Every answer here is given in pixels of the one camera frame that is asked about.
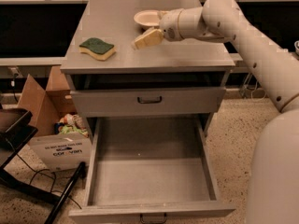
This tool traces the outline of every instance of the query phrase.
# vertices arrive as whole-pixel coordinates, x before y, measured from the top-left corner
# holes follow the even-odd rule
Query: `electrical outlet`
[[[22,78],[22,74],[18,66],[10,66],[8,70],[11,72],[12,76]]]

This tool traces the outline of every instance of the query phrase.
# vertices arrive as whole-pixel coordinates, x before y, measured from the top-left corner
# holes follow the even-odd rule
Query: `white bowl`
[[[140,11],[134,15],[134,20],[138,23],[144,30],[150,27],[159,27],[159,15],[157,10],[145,10]]]

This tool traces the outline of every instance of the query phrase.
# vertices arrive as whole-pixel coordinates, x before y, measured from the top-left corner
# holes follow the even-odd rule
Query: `yellow sponge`
[[[81,53],[87,53],[100,61],[106,60],[115,53],[114,45],[95,37],[89,38],[80,44],[79,50]]]

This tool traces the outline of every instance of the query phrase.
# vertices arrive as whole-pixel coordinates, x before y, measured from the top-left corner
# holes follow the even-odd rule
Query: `speckled floor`
[[[206,139],[209,157],[214,174],[217,177],[222,200],[234,203],[236,210],[228,217],[210,219],[169,220],[167,223],[205,223],[205,224],[240,224],[244,223],[247,187],[252,153],[257,138],[263,127],[278,112],[268,99],[231,99],[229,96],[221,104],[220,111],[214,116]],[[47,168],[29,146],[19,153],[32,168]],[[18,157],[6,167],[6,170],[20,181],[29,183],[34,175]],[[72,171],[56,173],[54,190],[63,190]],[[33,185],[50,190],[51,179],[37,175]],[[84,198],[84,183],[79,180],[71,196],[79,204]],[[74,223],[68,217],[68,211],[78,206],[67,200],[55,223]],[[29,198],[17,191],[0,186],[0,223],[44,223],[50,213],[51,205]]]

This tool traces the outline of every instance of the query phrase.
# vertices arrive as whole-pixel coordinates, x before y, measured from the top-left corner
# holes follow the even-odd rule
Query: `drawer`
[[[211,113],[218,111],[224,94],[224,87],[71,91],[85,117]]]
[[[85,201],[69,216],[77,223],[177,217],[224,217],[194,116],[101,118],[96,124]]]

